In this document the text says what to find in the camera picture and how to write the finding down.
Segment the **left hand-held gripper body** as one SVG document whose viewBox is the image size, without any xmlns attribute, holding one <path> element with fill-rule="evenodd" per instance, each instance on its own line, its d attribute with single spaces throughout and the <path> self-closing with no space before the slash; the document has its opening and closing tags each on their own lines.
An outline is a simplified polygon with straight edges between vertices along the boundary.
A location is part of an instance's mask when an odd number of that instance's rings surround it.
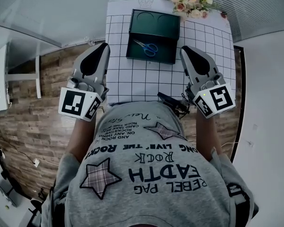
<svg viewBox="0 0 284 227">
<path fill-rule="evenodd" d="M 90 122 L 109 89 L 104 79 L 110 58 L 107 43 L 94 45 L 74 61 L 67 85 L 61 88 L 58 113 Z"/>
</svg>

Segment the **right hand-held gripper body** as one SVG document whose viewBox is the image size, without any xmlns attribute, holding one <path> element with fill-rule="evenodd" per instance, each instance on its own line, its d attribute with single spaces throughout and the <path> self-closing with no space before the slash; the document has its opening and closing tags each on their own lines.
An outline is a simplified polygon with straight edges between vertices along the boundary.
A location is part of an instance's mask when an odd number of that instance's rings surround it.
<svg viewBox="0 0 284 227">
<path fill-rule="evenodd" d="M 211 56 L 185 45 L 180 49 L 180 58 L 189 79 L 186 88 L 188 99 L 206 119 L 235 107 L 230 83 L 225 82 Z"/>
</svg>

